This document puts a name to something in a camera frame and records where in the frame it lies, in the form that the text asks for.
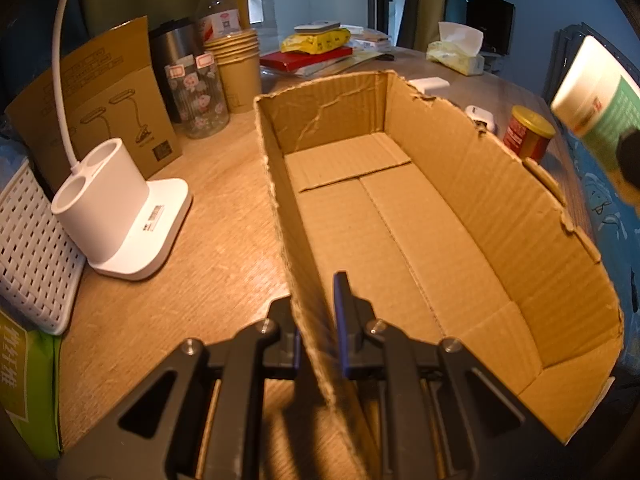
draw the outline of qr code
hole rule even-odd
[[[171,149],[171,146],[169,145],[168,140],[166,140],[165,142],[161,142],[154,148],[154,155],[156,156],[156,160],[158,162],[161,161],[163,158],[168,157],[173,152],[174,151]]]

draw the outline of red book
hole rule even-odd
[[[305,54],[304,52],[272,52],[260,58],[260,64],[283,72],[295,72],[303,66],[313,65],[329,59],[350,56],[353,49],[342,46],[322,54]]]

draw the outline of round hole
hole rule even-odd
[[[73,200],[75,200],[80,195],[85,182],[86,179],[84,176],[78,176],[77,178],[66,184],[66,186],[63,187],[56,195],[55,202],[57,208],[64,209],[68,207],[73,202]]]
[[[115,140],[111,142],[104,142],[100,146],[98,146],[98,148],[93,153],[90,153],[87,156],[85,163],[89,166],[100,164],[101,162],[105,161],[106,158],[111,155],[111,153],[113,153],[117,147],[118,143]]]

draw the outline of gold can lid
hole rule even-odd
[[[553,139],[556,129],[542,115],[535,113],[533,110],[520,105],[515,105],[511,109],[512,115],[529,130],[538,134],[545,139]]]

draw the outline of white desk lamp base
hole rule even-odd
[[[146,182],[121,139],[96,146],[51,210],[96,272],[143,280],[167,259],[191,205],[179,178]]]

